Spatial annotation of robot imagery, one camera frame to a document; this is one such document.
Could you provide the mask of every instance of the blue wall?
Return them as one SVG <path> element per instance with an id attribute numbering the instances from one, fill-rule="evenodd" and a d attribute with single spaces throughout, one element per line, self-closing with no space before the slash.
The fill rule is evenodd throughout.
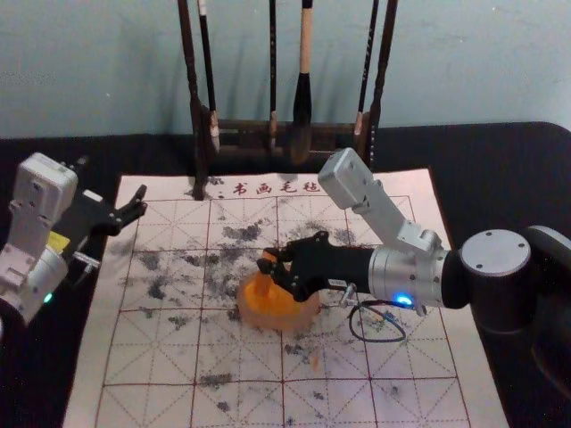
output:
<path id="1" fill-rule="evenodd" d="M 314 3 L 314 119 L 353 121 L 371 1 Z M 280 119 L 292 117 L 300 4 L 278 0 Z M 266 119 L 268 1 L 210 0 L 208 8 L 220 116 Z M 382 1 L 372 69 L 384 13 Z M 571 128 L 569 22 L 565 0 L 401 0 L 382 126 L 546 120 Z M 4 0 L 0 38 L 1 137 L 191 131 L 176 0 Z"/>

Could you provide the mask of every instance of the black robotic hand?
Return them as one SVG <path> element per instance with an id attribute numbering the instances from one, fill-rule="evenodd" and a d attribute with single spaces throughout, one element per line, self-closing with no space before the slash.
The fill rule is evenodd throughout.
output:
<path id="1" fill-rule="evenodd" d="M 354 284 L 356 292 L 369 292 L 371 248 L 331 245 L 329 233 L 321 231 L 291 241 L 283 250 L 268 248 L 266 251 L 277 260 L 259 259 L 258 268 L 290 292 L 296 301 L 306 301 L 319 290 L 344 290 L 344 287 L 331 285 L 329 280 L 342 280 Z"/>

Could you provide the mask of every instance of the robotic arm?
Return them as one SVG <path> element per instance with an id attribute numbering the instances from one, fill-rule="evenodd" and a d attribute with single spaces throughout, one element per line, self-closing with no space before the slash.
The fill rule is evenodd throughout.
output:
<path id="1" fill-rule="evenodd" d="M 318 232 L 283 250 L 267 249 L 277 261 L 258 260 L 260 271 L 298 301 L 318 290 L 339 290 L 332 280 L 343 281 L 342 304 L 364 292 L 423 316 L 426 306 L 460 309 L 470 303 L 484 330 L 516 333 L 534 321 L 538 294 L 554 292 L 553 284 L 571 273 L 571 241 L 543 226 L 521 234 L 486 230 L 459 250 L 445 250 L 437 233 L 404 218 L 353 149 L 334 154 L 319 183 L 339 208 L 361 214 L 383 244 L 337 247 L 327 232 Z M 545 334 L 535 341 L 535 360 L 571 398 L 571 303 L 536 324 Z"/>
<path id="2" fill-rule="evenodd" d="M 38 313 L 68 274 L 73 260 L 86 273 L 99 262 L 82 251 L 92 235 L 117 235 L 143 216 L 146 187 L 116 210 L 90 190 L 77 191 L 87 160 L 65 166 L 35 153 L 18 168 L 8 241 L 0 253 L 0 342 Z"/>

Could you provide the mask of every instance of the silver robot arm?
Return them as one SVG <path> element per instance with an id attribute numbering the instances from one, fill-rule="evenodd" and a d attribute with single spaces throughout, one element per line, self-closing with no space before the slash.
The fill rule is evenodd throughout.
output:
<path id="1" fill-rule="evenodd" d="M 425 305 L 442 306 L 441 278 L 448 251 L 438 234 L 406 219 L 353 149 L 331 156 L 318 181 L 337 207 L 360 214 L 383 241 L 369 262 L 370 293 L 409 305 L 419 315 L 426 313 Z"/>

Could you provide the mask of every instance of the black cable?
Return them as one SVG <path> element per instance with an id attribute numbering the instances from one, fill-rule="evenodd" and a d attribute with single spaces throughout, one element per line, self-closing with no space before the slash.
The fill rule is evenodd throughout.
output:
<path id="1" fill-rule="evenodd" d="M 377 305 L 385 305 L 387 303 L 390 303 L 392 306 L 397 306 L 397 307 L 401 307 L 400 305 L 395 305 L 392 302 L 387 302 L 385 300 L 368 300 L 368 301 L 363 301 L 362 303 L 359 303 L 357 306 L 353 307 L 353 309 L 351 310 L 351 312 L 349 313 L 349 330 L 351 331 L 351 334 L 356 337 L 357 339 L 359 339 L 360 341 L 363 341 L 365 343 L 394 343 L 394 342 L 401 342 L 404 341 L 407 337 L 406 332 L 404 331 L 404 329 L 397 324 L 396 321 L 394 321 L 394 319 L 392 319 L 391 317 L 388 317 L 386 314 L 380 312 L 379 310 L 373 309 L 371 308 L 372 306 L 377 306 Z M 353 317 L 355 316 L 355 314 L 357 313 L 358 310 L 360 310 L 361 308 L 366 309 L 366 310 L 370 310 L 371 312 L 379 315 L 381 318 L 384 319 L 384 321 L 386 321 L 387 323 L 391 324 L 392 326 L 394 326 L 394 328 L 396 328 L 399 333 L 401 334 L 400 337 L 396 337 L 396 338 L 392 338 L 392 339 L 368 339 L 366 337 L 363 336 L 359 336 L 357 334 L 357 332 L 355 332 L 355 329 L 353 328 Z"/>

